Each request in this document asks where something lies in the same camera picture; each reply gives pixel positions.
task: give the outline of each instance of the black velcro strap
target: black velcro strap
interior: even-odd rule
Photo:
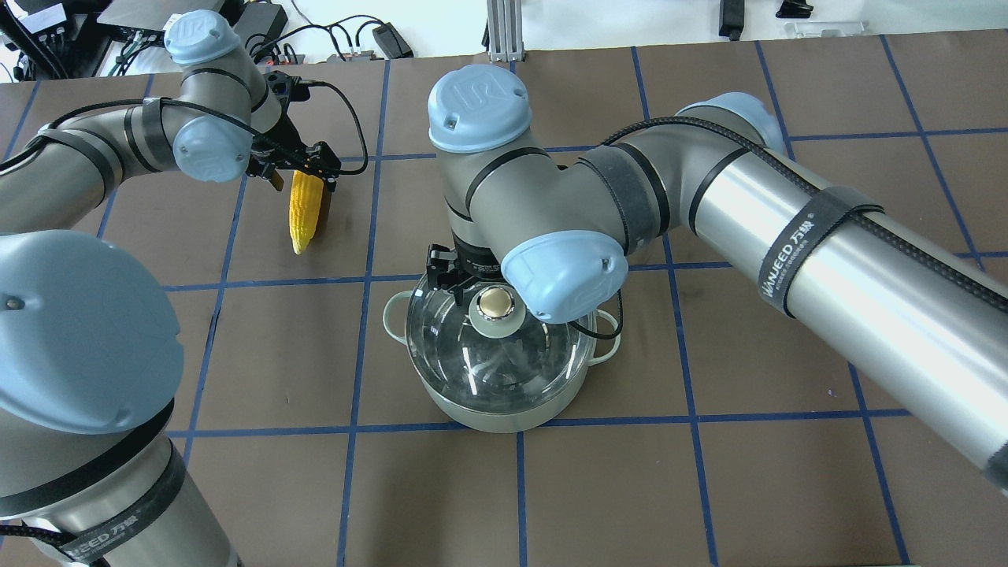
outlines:
[[[161,121],[161,99],[146,99],[140,107],[140,127],[147,148],[159,163],[174,163],[175,154],[171,151],[168,135],[164,133],[164,123]]]
[[[618,143],[613,145],[613,147],[618,147],[627,152],[637,162],[641,171],[644,172],[647,183],[651,185],[651,192],[654,193],[654,201],[658,204],[658,231],[654,237],[661,236],[668,230],[668,224],[671,222],[671,212],[668,207],[668,192],[661,183],[661,177],[658,176],[658,172],[655,171],[651,160],[636,147],[628,143]]]
[[[734,163],[736,159],[742,157],[746,153],[749,153],[749,150],[744,147],[740,147],[723,157],[721,161],[718,161],[714,167],[711,167],[711,171],[707,173],[704,181],[702,181],[700,183],[700,187],[697,188],[697,192],[694,193],[694,200],[689,203],[688,222],[690,232],[697,234],[697,210],[700,209],[700,202],[704,200],[704,195],[706,195],[707,190],[711,188],[711,184],[714,183],[714,180],[725,171],[725,167],[728,167]]]
[[[123,131],[126,132],[126,143],[129,144],[130,151],[133,152],[133,155],[136,157],[136,160],[139,161],[141,165],[143,165],[143,168],[147,169],[151,174],[156,174],[160,172],[160,169],[151,165],[150,161],[147,161],[147,158],[140,151],[140,146],[137,145],[136,143],[136,135],[133,133],[134,110],[136,110],[136,107],[127,110],[126,116],[125,118],[123,118]]]
[[[87,157],[89,161],[94,163],[99,175],[102,176],[102,184],[105,186],[105,197],[108,197],[109,194],[116,188],[116,174],[112,169],[112,164],[109,163],[108,157],[95,148],[95,146],[91,145],[80,136],[76,136],[62,130],[42,130],[41,132],[38,132],[38,135],[73,148],[77,152],[81,153],[81,155]]]
[[[114,518],[79,534],[76,540],[59,546],[59,551],[78,563],[91,565],[133,539],[160,518],[175,500],[184,482],[185,464],[172,446],[168,466],[150,489]]]
[[[631,254],[640,250],[654,239],[655,233],[658,233],[660,215],[656,215],[655,208],[651,206],[650,192],[641,179],[640,164],[628,151],[600,145],[585,152],[578,158],[578,163],[588,165],[595,172],[613,198],[623,223],[626,238],[624,253]]]
[[[793,318],[787,310],[787,293],[801,264],[844,221],[868,211],[881,212],[882,207],[850,187],[830,187],[813,195],[763,257],[759,270],[762,298]]]
[[[486,166],[480,169],[480,173],[477,174],[476,177],[473,179],[473,183],[469,184],[469,190],[466,191],[466,212],[472,214],[470,208],[473,203],[473,196],[476,195],[476,190],[479,189],[480,184],[483,183],[483,180],[487,179],[487,176],[494,173],[494,169],[500,167],[504,163],[507,163],[512,159],[517,159],[518,157],[521,157],[523,155],[545,155],[546,157],[549,156],[549,154],[546,153],[546,151],[541,147],[519,147],[512,149],[511,151],[505,151],[504,153],[501,153],[493,161],[487,163]]]
[[[184,83],[186,80],[197,75],[220,75],[222,77],[227,77],[228,79],[231,79],[232,81],[238,83],[242,87],[245,87],[245,91],[248,92],[249,98],[252,98],[252,89],[249,88],[248,83],[246,83],[245,80],[235,75],[234,73],[229,73],[227,71],[224,71],[223,69],[216,69],[213,67],[201,67],[200,69],[194,69],[193,71],[186,72],[185,75],[182,76],[182,80],[179,81],[178,83],[179,84]]]

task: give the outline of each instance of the light blue joint cap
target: light blue joint cap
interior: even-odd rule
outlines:
[[[244,174],[251,150],[252,134],[214,116],[186,122],[171,146],[182,173],[195,180],[218,183]]]
[[[442,77],[427,98],[430,143],[453,153],[500,147],[532,123],[528,89],[510,71],[470,65]]]
[[[584,317],[613,297],[627,278],[623,247],[591,230],[543,234],[515,246],[501,272],[544,323]]]
[[[164,48],[182,66],[216,60],[241,42],[228,20],[212,10],[187,12],[164,33]]]
[[[0,410],[76,434],[135,428],[178,387],[178,330],[157,280],[112,244],[0,236]]]
[[[682,114],[690,108],[698,106],[714,106],[723,108],[729,112],[738,114],[743,120],[749,122],[760,137],[766,147],[784,153],[784,134],[780,131],[780,123],[777,118],[766,111],[763,101],[747,93],[725,93],[705,102],[691,104],[676,114]]]

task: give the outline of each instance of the black power adapter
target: black power adapter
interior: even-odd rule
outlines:
[[[401,60],[413,56],[413,49],[406,43],[406,40],[399,35],[399,31],[389,22],[384,22],[371,30],[375,36],[375,41],[385,56],[390,60]]]
[[[746,0],[721,0],[721,28],[718,35],[738,41],[746,26]]]

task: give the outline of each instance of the ur logo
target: ur logo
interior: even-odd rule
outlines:
[[[482,73],[454,86],[455,95],[469,110],[481,110],[494,99],[507,100],[507,93],[489,73]]]

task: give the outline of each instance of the pot handle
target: pot handle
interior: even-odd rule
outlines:
[[[403,335],[396,335],[395,332],[392,331],[392,328],[388,324],[388,316],[389,316],[389,313],[391,313],[391,311],[392,311],[392,306],[394,306],[395,304],[397,304],[397,303],[399,303],[399,302],[401,302],[403,300],[408,300],[412,296],[413,296],[413,291],[412,290],[406,290],[405,292],[399,292],[398,294],[396,294],[396,295],[392,296],[391,298],[389,298],[388,303],[385,304],[385,310],[382,311],[382,313],[381,313],[381,322],[382,322],[382,325],[385,326],[385,332],[388,333],[388,336],[392,337],[393,339],[399,341],[402,344],[406,344],[406,336],[405,336],[405,334],[403,334]]]
[[[616,318],[606,313],[605,311],[602,311],[601,309],[595,310],[595,318],[596,320],[598,320],[599,318],[605,319],[606,321],[609,322],[610,325],[613,326],[613,329],[616,328],[617,325]],[[616,351],[620,349],[620,345],[622,343],[623,343],[623,335],[617,335],[616,338],[613,339],[613,347],[609,349],[609,352],[603,354],[602,356],[596,356],[595,358],[590,359],[588,361],[588,365],[595,366],[596,364],[602,364],[606,360],[609,360],[610,358],[616,355]]]

